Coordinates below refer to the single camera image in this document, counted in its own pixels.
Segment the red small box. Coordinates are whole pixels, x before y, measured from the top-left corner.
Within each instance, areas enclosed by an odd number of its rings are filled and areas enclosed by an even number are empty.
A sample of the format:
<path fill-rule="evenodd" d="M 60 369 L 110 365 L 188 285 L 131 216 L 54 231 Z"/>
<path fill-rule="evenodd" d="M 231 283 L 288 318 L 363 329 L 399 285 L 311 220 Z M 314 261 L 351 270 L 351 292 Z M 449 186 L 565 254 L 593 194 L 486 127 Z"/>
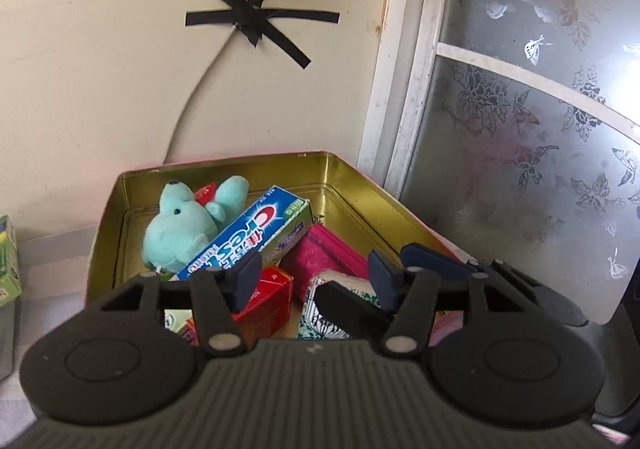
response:
<path fill-rule="evenodd" d="M 293 278 L 277 266 L 262 271 L 250 300 L 241 313 L 232 318 L 248 345 L 258 339 L 269 339 L 281 330 L 291 317 Z M 191 346 L 198 346 L 191 310 L 166 310 L 165 327 L 181 336 Z"/>

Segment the small tissue pack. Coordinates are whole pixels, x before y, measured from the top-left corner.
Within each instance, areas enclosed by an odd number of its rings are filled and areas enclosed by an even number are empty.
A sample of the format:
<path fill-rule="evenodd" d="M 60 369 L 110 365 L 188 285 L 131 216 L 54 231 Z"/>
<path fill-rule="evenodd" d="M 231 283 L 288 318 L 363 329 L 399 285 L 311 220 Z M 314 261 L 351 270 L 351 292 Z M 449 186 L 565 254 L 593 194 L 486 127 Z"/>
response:
<path fill-rule="evenodd" d="M 304 294 L 297 339 L 364 339 L 366 311 L 381 309 L 367 279 L 326 269 Z"/>

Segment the Crest toothpaste box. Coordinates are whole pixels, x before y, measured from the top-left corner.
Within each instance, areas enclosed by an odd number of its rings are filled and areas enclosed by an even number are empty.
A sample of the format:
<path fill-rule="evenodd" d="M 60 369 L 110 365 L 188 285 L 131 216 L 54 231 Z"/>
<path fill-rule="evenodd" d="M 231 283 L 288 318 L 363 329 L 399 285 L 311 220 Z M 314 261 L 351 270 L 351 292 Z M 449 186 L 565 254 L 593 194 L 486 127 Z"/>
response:
<path fill-rule="evenodd" d="M 264 267 L 277 265 L 313 222 L 308 200 L 272 186 L 172 279 L 189 279 L 200 269 L 231 268 L 248 251 L 259 251 Z"/>

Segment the magenta pouch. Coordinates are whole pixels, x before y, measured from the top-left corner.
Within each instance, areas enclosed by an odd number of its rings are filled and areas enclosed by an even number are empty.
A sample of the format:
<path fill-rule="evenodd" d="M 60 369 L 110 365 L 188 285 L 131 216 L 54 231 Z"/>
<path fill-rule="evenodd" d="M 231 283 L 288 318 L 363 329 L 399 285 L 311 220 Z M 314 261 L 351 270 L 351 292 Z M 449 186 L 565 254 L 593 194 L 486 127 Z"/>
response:
<path fill-rule="evenodd" d="M 305 301 L 312 279 L 325 270 L 369 279 L 367 261 L 321 224 L 309 228 L 279 267 L 293 278 L 293 295 L 299 302 Z"/>

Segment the teal plush toy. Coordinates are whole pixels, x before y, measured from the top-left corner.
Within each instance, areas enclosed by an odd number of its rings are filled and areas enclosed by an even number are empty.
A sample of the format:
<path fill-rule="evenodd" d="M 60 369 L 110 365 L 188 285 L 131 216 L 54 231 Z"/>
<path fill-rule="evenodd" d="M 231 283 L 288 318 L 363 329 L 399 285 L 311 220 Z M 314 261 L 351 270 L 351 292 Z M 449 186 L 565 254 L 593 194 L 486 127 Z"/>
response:
<path fill-rule="evenodd" d="M 155 273 L 177 275 L 244 210 L 250 184 L 240 175 L 193 191 L 171 180 L 160 193 L 158 212 L 149 222 L 141 258 Z"/>

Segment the green medicine box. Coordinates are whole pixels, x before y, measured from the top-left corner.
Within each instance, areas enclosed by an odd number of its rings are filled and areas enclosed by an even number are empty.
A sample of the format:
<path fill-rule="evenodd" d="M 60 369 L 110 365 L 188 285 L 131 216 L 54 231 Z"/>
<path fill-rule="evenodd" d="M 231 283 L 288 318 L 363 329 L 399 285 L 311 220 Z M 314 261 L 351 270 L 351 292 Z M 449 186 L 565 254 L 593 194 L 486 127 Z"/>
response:
<path fill-rule="evenodd" d="M 15 228 L 11 218 L 3 215 L 0 220 L 0 306 L 14 302 L 21 294 Z"/>

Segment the pink biscuit tin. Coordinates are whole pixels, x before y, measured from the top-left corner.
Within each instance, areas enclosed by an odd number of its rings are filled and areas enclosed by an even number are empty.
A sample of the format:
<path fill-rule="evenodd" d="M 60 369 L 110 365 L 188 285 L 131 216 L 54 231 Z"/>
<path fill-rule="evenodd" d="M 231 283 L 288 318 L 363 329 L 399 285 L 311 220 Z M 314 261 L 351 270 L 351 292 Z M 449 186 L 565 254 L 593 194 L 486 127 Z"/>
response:
<path fill-rule="evenodd" d="M 247 179 L 248 201 L 259 200 L 273 186 L 288 195 L 281 203 L 260 203 L 250 213 L 224 243 L 219 258 L 225 263 L 241 257 L 242 247 L 260 251 L 265 264 L 279 263 L 313 222 L 362 256 L 379 250 L 396 259 L 402 247 L 420 243 L 456 261 L 463 257 L 388 192 L 326 151 L 171 164 L 116 178 L 89 258 L 86 301 L 92 303 L 144 272 L 142 238 L 167 183 L 200 189 L 232 175 Z"/>

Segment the frosted floral glass door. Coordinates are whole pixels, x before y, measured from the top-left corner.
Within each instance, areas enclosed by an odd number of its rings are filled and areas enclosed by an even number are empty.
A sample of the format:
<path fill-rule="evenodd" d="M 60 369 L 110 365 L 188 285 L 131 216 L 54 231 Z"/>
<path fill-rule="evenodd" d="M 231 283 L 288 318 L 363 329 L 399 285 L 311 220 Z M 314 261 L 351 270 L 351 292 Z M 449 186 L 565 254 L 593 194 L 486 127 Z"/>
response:
<path fill-rule="evenodd" d="M 607 323 L 639 259 L 639 0 L 386 0 L 357 165 Z"/>

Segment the mint green zip pouch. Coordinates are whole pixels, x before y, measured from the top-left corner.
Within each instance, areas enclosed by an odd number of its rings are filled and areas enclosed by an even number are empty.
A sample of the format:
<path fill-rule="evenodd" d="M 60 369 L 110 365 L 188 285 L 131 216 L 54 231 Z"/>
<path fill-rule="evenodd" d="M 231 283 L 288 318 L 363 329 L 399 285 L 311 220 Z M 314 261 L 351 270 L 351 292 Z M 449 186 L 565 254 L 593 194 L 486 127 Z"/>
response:
<path fill-rule="evenodd" d="M 17 301 L 0 308 L 0 380 L 13 372 L 17 321 Z"/>

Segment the black tape cross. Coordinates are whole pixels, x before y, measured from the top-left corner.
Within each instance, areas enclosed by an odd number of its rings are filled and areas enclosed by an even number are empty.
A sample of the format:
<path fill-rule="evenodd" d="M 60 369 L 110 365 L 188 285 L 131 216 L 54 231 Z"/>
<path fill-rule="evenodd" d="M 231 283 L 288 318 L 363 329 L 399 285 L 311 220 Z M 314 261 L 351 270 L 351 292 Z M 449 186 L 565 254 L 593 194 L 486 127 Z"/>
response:
<path fill-rule="evenodd" d="M 187 27 L 221 26 L 230 24 L 242 33 L 250 44 L 256 47 L 263 38 L 273 42 L 285 52 L 300 68 L 306 69 L 311 59 L 284 33 L 275 27 L 273 19 L 296 19 L 338 24 L 340 14 L 328 10 L 289 9 L 264 7 L 265 0 L 219 0 L 226 9 L 197 10 L 187 12 L 184 24 Z"/>

